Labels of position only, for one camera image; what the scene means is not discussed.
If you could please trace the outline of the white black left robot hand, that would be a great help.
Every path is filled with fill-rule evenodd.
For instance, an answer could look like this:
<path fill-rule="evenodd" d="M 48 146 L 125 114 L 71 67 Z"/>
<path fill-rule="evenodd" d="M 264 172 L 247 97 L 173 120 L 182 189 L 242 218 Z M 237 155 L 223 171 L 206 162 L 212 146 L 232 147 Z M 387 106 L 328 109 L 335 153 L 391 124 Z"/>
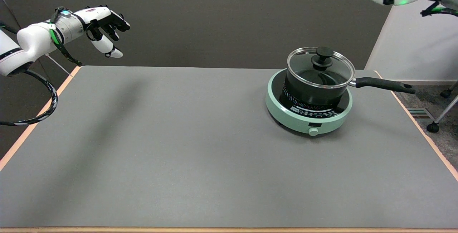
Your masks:
<path fill-rule="evenodd" d="M 113 41 L 120 40 L 118 31 L 126 32 L 131 29 L 124 16 L 107 6 L 84 9 L 81 15 L 87 25 L 86 35 L 93 46 L 107 58 L 123 57 L 123 53 Z"/>

